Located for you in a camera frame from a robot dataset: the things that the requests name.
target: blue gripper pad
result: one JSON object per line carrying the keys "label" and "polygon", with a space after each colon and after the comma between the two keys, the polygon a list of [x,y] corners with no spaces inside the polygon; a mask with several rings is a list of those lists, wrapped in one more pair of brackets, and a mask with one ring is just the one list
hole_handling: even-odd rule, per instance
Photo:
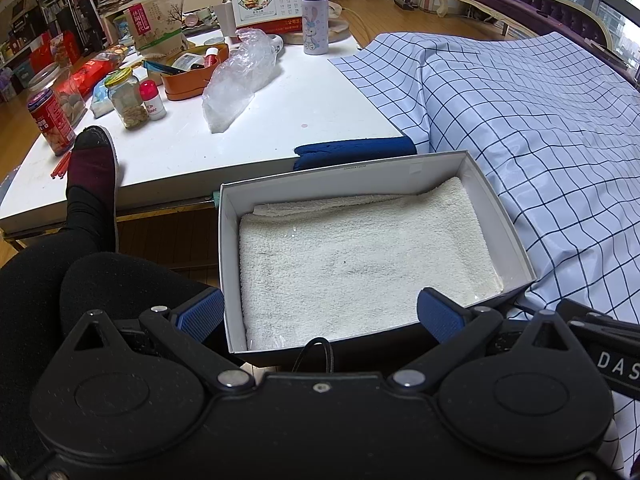
{"label": "blue gripper pad", "polygon": [[172,311],[178,330],[202,343],[222,322],[225,298],[219,288],[210,286]]}
{"label": "blue gripper pad", "polygon": [[418,320],[438,343],[455,336],[473,317],[465,308],[431,287],[418,294],[416,310]]}

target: person's leg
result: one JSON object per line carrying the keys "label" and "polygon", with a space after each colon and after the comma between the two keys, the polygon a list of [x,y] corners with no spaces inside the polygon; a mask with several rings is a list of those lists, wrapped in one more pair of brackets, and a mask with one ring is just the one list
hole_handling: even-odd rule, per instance
{"label": "person's leg", "polygon": [[[142,258],[123,254],[98,253],[71,266],[60,290],[60,320],[67,336],[82,314],[99,308],[113,319],[137,319],[148,308],[180,306],[208,286],[194,282]],[[211,333],[204,344],[228,355],[224,323]]]}
{"label": "person's leg", "polygon": [[31,391],[62,342],[60,285],[68,268],[115,250],[115,162],[108,136],[78,136],[67,174],[65,228],[0,269],[0,455],[18,472],[44,448],[29,416]]}

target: white bottle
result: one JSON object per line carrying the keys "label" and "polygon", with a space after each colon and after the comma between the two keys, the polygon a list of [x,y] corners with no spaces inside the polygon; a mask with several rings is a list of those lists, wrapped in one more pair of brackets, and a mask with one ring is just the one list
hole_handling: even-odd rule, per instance
{"label": "white bottle", "polygon": [[158,86],[151,79],[140,83],[140,97],[142,97],[142,102],[149,113],[149,119],[157,121],[166,115],[164,103],[158,93]]}
{"label": "white bottle", "polygon": [[329,0],[302,0],[302,37],[305,54],[329,50]]}

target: purple sofa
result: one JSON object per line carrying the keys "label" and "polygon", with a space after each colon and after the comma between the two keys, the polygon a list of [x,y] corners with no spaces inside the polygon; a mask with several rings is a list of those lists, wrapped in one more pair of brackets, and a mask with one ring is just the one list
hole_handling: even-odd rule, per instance
{"label": "purple sofa", "polygon": [[[442,6],[438,10],[439,16],[447,12],[447,0],[440,0]],[[585,9],[574,7],[560,0],[461,0],[467,3],[478,3],[481,10],[488,7],[523,27],[542,36],[551,32],[559,32],[574,43],[593,54],[613,70],[618,72],[629,82],[633,79],[626,72],[625,64],[612,56],[607,50],[612,49],[611,36],[605,30],[600,20]],[[601,45],[605,51],[589,44],[585,40],[592,40]]]}

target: blue cloth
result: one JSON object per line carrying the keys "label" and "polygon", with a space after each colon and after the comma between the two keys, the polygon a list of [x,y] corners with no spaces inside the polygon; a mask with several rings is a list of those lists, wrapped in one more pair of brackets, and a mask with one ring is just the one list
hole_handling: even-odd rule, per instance
{"label": "blue cloth", "polygon": [[417,153],[414,142],[407,136],[318,142],[298,146],[294,151],[300,156],[293,166],[294,171]]}

